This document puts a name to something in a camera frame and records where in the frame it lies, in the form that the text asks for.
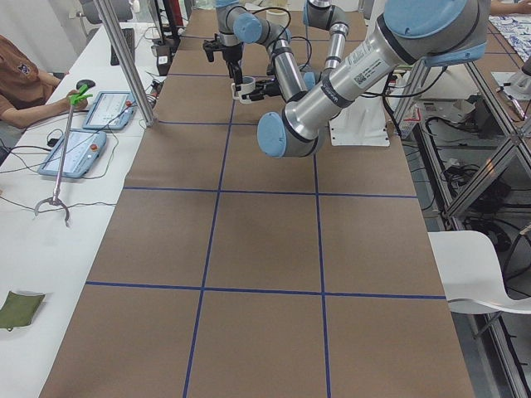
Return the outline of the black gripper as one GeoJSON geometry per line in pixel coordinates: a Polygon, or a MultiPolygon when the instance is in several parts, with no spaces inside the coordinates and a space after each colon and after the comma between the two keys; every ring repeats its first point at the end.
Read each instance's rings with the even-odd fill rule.
{"type": "Polygon", "coordinates": [[[256,90],[263,90],[265,89],[265,93],[258,91],[258,92],[251,92],[248,94],[244,94],[242,96],[243,102],[256,102],[259,100],[263,100],[266,95],[270,97],[276,97],[276,96],[283,96],[280,84],[277,80],[258,80],[255,83],[255,89],[256,90]]]}
{"type": "Polygon", "coordinates": [[[243,74],[241,71],[241,59],[243,56],[243,44],[238,43],[234,46],[221,46],[222,57],[226,62],[228,75],[233,79],[234,90],[238,92],[241,90],[243,83],[243,74]]]}

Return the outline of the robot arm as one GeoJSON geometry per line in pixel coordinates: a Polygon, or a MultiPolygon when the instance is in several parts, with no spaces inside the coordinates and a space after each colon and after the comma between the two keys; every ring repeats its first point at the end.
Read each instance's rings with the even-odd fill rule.
{"type": "MultiPolygon", "coordinates": [[[[233,99],[248,104],[266,96],[280,95],[289,103],[306,94],[309,87],[291,50],[291,35],[286,24],[258,17],[238,1],[217,1],[216,12],[218,33],[213,40],[203,42],[203,50],[210,62],[214,61],[215,53],[222,53],[229,76],[233,79],[233,99]],[[270,58],[272,79],[257,81],[242,74],[241,59],[245,44],[259,44],[265,48],[270,58]]],[[[324,71],[329,73],[339,65],[349,33],[346,12],[329,1],[307,1],[303,23],[329,33],[329,53],[324,67],[324,71]]]]}
{"type": "Polygon", "coordinates": [[[386,2],[374,31],[335,69],[282,113],[261,117],[261,151],[273,158],[317,152],[328,122],[399,65],[422,60],[428,67],[453,66],[480,59],[489,14],[488,1],[386,2]]]}

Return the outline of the person's hand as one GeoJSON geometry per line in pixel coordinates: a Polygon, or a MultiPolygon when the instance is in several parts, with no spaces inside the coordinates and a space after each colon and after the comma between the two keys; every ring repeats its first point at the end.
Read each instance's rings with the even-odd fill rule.
{"type": "Polygon", "coordinates": [[[88,106],[88,99],[92,94],[81,94],[78,90],[71,90],[58,104],[61,112],[69,112],[72,105],[75,111],[82,111],[88,106]]]}

